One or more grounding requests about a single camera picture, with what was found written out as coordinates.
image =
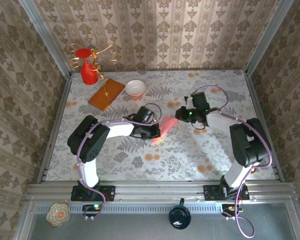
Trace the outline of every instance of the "patterned wallpaper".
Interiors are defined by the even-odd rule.
[[[279,0],[35,0],[48,31],[63,50],[98,48],[117,39],[119,62],[104,71],[244,69]]]
[[[288,181],[300,200],[300,0],[295,0],[252,79]]]
[[[13,236],[64,82],[18,1],[0,0],[0,240]]]

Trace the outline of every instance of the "floral tablecloth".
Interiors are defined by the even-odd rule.
[[[228,93],[224,112],[244,119],[256,116],[242,70],[106,72],[105,76],[123,84],[142,80],[146,90],[139,98],[123,90],[102,112],[88,104],[102,81],[85,85],[81,75],[74,73],[46,181],[78,179],[76,157],[70,153],[67,139],[86,115],[98,120],[118,119],[136,113],[146,103],[156,103],[163,116],[174,117],[176,110],[185,106],[184,96],[213,84]],[[217,88],[206,88],[204,92],[211,108],[225,103],[223,92]],[[151,109],[158,114],[155,107]],[[230,136],[218,129],[197,130],[179,121],[156,145],[151,146],[151,142],[123,136],[107,139],[96,161],[100,180],[219,180],[234,161]],[[269,167],[258,169],[249,178],[274,179],[275,175]]]

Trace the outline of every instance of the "purple cable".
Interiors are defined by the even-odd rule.
[[[112,119],[112,120],[99,121],[99,122],[97,122],[95,125],[93,125],[93,126],[89,129],[89,131],[85,134],[85,136],[84,136],[84,138],[82,139],[82,142],[81,142],[81,144],[80,144],[80,146],[79,146],[79,148],[78,148],[78,151],[77,151],[77,154],[76,154],[76,162],[77,162],[78,166],[79,166],[80,163],[82,163],[82,161],[81,161],[81,159],[80,159],[80,152],[81,152],[81,150],[82,150],[82,147],[83,147],[83,145],[85,144],[85,142],[86,142],[87,138],[89,137],[89,135],[92,133],[92,131],[93,131],[98,125],[100,125],[100,124],[105,124],[105,123],[107,123],[107,124],[108,124],[108,123],[114,123],[114,124],[117,124],[117,123],[129,123],[129,124],[137,124],[137,125],[141,125],[141,126],[152,126],[152,125],[155,125],[155,124],[161,119],[161,117],[162,117],[162,110],[161,110],[161,108],[160,108],[157,104],[155,104],[155,103],[147,103],[147,104],[144,105],[144,106],[148,106],[148,105],[156,106],[156,107],[159,109],[159,111],[160,111],[160,117],[158,118],[157,121],[154,121],[154,122],[151,122],[151,123],[140,123],[140,122],[135,122],[135,121],[129,121],[129,120],[126,120],[126,119],[122,118],[122,119]],[[96,190],[96,189],[93,189],[92,187],[87,186],[87,184],[86,184],[85,182],[82,181],[83,175],[82,175],[82,172],[81,172],[80,168],[78,167],[77,169],[78,169],[78,174],[79,174],[79,181],[80,181],[80,183],[81,183],[85,188],[87,188],[87,189],[89,189],[89,190],[91,190],[91,191],[96,192],[97,194],[99,194],[99,195],[102,197],[102,199],[103,199],[102,205],[104,206],[104,205],[106,204],[106,198],[105,198],[105,196],[104,196],[100,191],[98,191],[98,190]],[[95,218],[98,217],[98,216],[100,215],[100,213],[102,212],[102,210],[103,210],[103,207],[101,207],[99,213],[95,216]]]
[[[222,87],[219,87],[219,86],[217,86],[217,85],[204,85],[204,86],[202,86],[202,87],[199,87],[197,90],[195,90],[195,91],[194,91],[193,93],[191,93],[191,94],[195,94],[195,93],[198,92],[200,89],[203,89],[203,88],[205,88],[205,87],[215,87],[215,88],[220,89],[220,90],[224,93],[224,95],[225,95],[225,97],[226,97],[226,102],[225,102],[225,104],[222,105],[222,107],[220,107],[219,109],[224,108],[224,107],[229,103],[229,96],[228,96],[227,92],[226,92]]]
[[[267,144],[266,140],[260,135],[260,133],[259,133],[257,130],[255,130],[250,124],[248,124],[247,122],[243,121],[242,119],[239,119],[239,118],[234,117],[234,116],[227,115],[227,114],[225,114],[225,113],[222,113],[221,111],[220,111],[220,115],[221,115],[221,116],[224,116],[224,117],[226,117],[226,118],[228,118],[228,119],[235,120],[235,121],[237,121],[237,122],[239,122],[239,123],[242,123],[242,124],[246,125],[251,131],[254,132],[254,134],[255,134],[255,135],[260,139],[260,141],[262,142],[262,144],[263,144],[263,146],[264,146],[264,148],[265,148],[265,150],[266,150],[266,152],[268,153],[268,156],[269,156],[269,162],[268,162],[267,164],[265,164],[265,165],[258,165],[258,166],[255,166],[254,168],[257,168],[257,169],[258,169],[258,168],[268,168],[268,167],[270,167],[271,164],[272,164],[272,154],[271,154],[271,150],[270,150],[270,148],[268,147],[268,144]],[[252,239],[252,238],[255,236],[255,233],[256,233],[256,232],[255,232],[255,228],[254,228],[254,226],[252,225],[252,223],[251,223],[247,218],[245,218],[245,217],[243,217],[243,216],[238,216],[238,213],[237,213],[237,212],[238,212],[238,205],[237,205],[237,202],[238,202],[238,200],[239,200],[239,194],[240,194],[242,185],[244,184],[246,178],[249,176],[249,174],[252,172],[252,170],[253,170],[253,169],[251,168],[251,169],[246,173],[246,175],[243,177],[243,179],[241,180],[240,186],[239,186],[238,191],[237,191],[236,196],[235,196],[235,205],[234,205],[234,219],[235,219],[236,225],[237,225],[239,231],[241,232],[241,234],[242,234],[245,238],[247,238],[247,239]],[[246,221],[251,225],[251,227],[252,227],[252,234],[251,234],[251,235],[246,235],[246,234],[244,233],[244,231],[243,231],[243,230],[241,229],[241,227],[240,227],[239,219],[244,219],[244,220],[246,220]]]

